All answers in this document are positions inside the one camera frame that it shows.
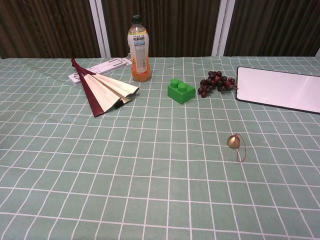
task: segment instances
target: white window frame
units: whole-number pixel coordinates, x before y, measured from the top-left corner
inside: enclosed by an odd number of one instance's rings
[[[236,0],[221,0],[211,56],[223,56]]]
[[[101,0],[89,0],[89,2],[101,58],[110,59],[110,46]]]

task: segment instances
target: small whiteboard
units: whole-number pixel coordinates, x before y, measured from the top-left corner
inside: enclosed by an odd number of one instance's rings
[[[320,114],[320,76],[240,66],[237,87],[239,101]]]

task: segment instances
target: brown curtain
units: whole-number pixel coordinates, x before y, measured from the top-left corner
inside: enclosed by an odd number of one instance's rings
[[[315,56],[319,0],[236,0],[225,56]]]
[[[150,57],[211,56],[220,0],[102,0],[112,57],[129,52],[131,17],[142,16]]]
[[[89,0],[0,0],[0,56],[100,57]]]

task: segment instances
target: red string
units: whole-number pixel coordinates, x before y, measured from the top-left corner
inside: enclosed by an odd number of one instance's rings
[[[239,148],[240,148],[240,147],[238,146],[238,147],[237,147],[237,151],[236,151],[236,160],[237,160],[239,163],[243,163],[243,162],[245,161],[245,159],[246,159],[246,156],[247,156],[247,147],[246,147],[245,141],[244,141],[244,139],[242,138],[242,136],[241,136],[240,134],[236,133],[236,134],[235,134],[235,137],[237,138],[238,136],[241,137],[242,142],[243,142],[243,145],[244,145],[244,158],[243,158],[243,160],[239,160]]]

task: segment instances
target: folding fan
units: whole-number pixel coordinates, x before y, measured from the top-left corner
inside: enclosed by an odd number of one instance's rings
[[[137,86],[89,71],[74,58],[71,62],[80,77],[94,117],[106,113],[112,107],[118,109],[129,103],[131,99],[127,97],[139,90]]]

